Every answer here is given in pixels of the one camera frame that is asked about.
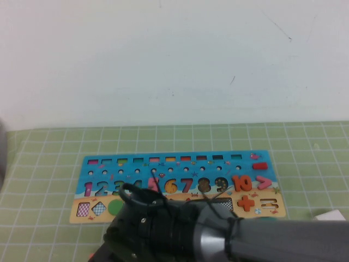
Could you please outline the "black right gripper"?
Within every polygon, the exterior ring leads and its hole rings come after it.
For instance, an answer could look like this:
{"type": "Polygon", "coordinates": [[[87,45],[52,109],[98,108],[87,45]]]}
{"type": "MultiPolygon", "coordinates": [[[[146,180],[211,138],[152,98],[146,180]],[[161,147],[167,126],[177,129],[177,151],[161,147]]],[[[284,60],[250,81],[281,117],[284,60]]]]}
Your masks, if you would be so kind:
{"type": "Polygon", "coordinates": [[[164,210],[163,196],[121,196],[123,206],[104,234],[94,261],[163,261],[164,230],[154,226],[164,210]]]}

